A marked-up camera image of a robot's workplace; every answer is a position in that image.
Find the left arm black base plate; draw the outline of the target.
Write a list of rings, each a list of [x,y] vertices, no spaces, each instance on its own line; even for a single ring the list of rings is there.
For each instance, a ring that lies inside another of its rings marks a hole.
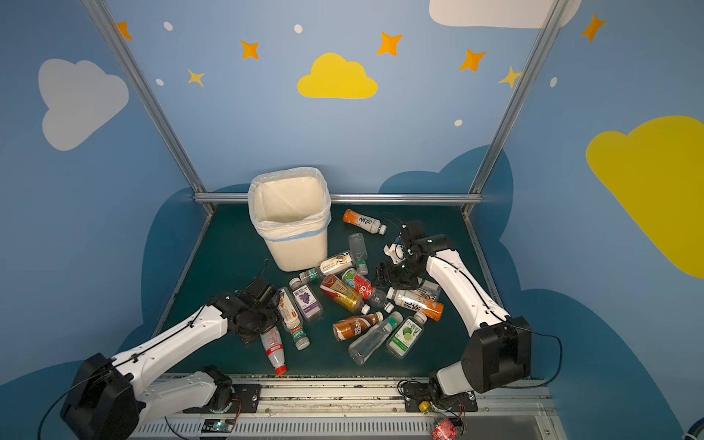
[[[205,406],[184,409],[183,414],[255,414],[261,391],[262,387],[254,383],[219,387]]]

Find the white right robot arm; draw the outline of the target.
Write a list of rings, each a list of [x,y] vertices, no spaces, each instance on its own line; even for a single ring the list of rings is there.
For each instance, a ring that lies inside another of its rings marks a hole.
[[[530,325],[522,317],[511,317],[487,294],[446,236],[396,238],[383,252],[392,262],[378,270],[382,284],[411,288],[419,285],[421,276],[430,276],[467,329],[469,342],[460,360],[434,374],[440,394],[484,393],[531,375]]]

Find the small clear squashed bottle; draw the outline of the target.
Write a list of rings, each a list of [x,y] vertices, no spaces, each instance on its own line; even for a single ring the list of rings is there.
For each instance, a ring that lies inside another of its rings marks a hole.
[[[357,272],[361,275],[369,274],[369,266],[367,263],[368,252],[363,234],[354,233],[348,236],[348,245],[350,256],[354,260]]]

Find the lime green label bottle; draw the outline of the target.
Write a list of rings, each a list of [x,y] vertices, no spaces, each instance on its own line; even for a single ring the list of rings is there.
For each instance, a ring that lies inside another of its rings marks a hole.
[[[416,312],[405,319],[390,337],[387,343],[388,352],[396,359],[404,359],[423,335],[426,321],[427,316],[423,312]]]

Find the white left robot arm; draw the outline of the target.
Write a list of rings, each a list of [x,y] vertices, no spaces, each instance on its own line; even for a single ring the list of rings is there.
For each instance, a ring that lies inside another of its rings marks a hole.
[[[228,334],[249,345],[275,328],[277,291],[256,277],[246,288],[209,299],[181,323],[113,357],[96,354],[80,366],[60,418],[80,439],[127,439],[154,420],[191,409],[227,412],[232,379],[215,367],[158,384],[163,373]]]

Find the grape juice purple label bottle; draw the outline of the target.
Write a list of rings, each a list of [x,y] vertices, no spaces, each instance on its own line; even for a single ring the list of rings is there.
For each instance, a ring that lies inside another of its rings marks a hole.
[[[289,286],[295,304],[305,321],[312,322],[323,316],[323,306],[307,284],[299,278],[293,278],[289,281]]]

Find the brown coffee bottle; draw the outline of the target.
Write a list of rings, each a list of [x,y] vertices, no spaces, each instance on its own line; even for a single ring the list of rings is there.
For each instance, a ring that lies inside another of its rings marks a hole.
[[[381,312],[352,316],[333,324],[333,335],[337,341],[352,339],[363,335],[383,319]]]

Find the red cap water bottle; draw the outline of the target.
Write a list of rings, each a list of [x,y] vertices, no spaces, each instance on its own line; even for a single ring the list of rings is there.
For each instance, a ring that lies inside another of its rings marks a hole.
[[[277,376],[287,372],[281,334],[276,326],[260,335],[262,346]]]

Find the yellow tea red label bottle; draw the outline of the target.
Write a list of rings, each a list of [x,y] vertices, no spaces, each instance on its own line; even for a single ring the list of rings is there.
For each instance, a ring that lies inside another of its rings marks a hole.
[[[364,302],[363,297],[336,275],[327,275],[322,280],[320,289],[324,295],[351,313],[367,315],[370,312],[370,306]]]

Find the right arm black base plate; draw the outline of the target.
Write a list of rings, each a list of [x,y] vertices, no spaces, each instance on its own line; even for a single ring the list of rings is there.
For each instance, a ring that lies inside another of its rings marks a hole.
[[[432,382],[409,381],[403,379],[396,385],[407,413],[419,413],[421,402],[431,403],[443,412],[454,414],[475,413],[478,411],[474,392],[462,392],[454,395],[444,394],[440,387]]]

